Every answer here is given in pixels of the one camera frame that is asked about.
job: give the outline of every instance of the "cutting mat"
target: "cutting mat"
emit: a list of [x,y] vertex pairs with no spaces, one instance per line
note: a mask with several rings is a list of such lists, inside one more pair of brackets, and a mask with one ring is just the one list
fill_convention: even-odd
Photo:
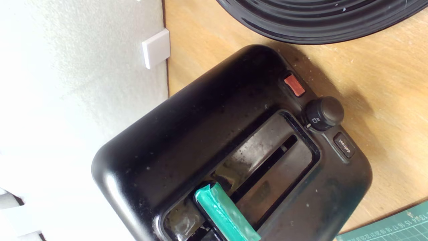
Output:
[[428,241],[428,201],[336,237],[338,241]]

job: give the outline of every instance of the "black knob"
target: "black knob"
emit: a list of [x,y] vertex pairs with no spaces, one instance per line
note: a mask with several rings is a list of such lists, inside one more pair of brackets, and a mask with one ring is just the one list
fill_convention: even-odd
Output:
[[339,125],[345,115],[342,104],[334,97],[322,97],[312,100],[305,108],[308,123],[313,128],[325,131]]

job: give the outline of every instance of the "wooden countertop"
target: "wooden countertop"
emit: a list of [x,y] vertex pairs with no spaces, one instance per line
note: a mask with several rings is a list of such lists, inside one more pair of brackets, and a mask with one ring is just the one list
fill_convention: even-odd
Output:
[[343,227],[354,229],[428,196],[428,9],[348,42],[275,42],[232,18],[214,1],[165,0],[174,94],[249,44],[278,49],[318,95],[345,108],[343,126],[366,154],[373,183]]

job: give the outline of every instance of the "wall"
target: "wall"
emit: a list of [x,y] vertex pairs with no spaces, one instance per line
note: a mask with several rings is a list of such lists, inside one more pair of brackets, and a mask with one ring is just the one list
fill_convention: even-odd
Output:
[[0,2],[0,187],[48,240],[132,240],[95,186],[95,152],[168,96],[143,67],[161,0]]

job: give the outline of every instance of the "black plate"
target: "black plate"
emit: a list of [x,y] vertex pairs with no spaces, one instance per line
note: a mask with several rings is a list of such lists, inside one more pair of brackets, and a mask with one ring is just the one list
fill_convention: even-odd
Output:
[[235,19],[271,39],[327,44],[390,27],[428,6],[427,0],[217,0]]

